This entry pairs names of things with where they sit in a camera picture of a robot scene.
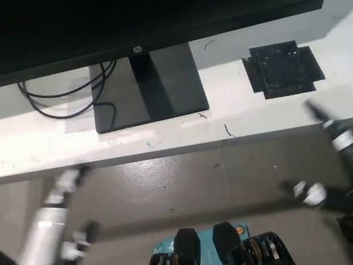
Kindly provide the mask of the robot left white black hand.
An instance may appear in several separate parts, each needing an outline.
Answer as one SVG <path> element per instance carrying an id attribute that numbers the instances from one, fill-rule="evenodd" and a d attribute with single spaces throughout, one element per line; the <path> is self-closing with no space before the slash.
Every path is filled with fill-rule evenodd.
<path id="1" fill-rule="evenodd" d="M 56 179 L 36 211 L 17 265 L 54 264 L 68 222 L 69 202 L 89 169 L 85 164 L 77 164 Z"/>

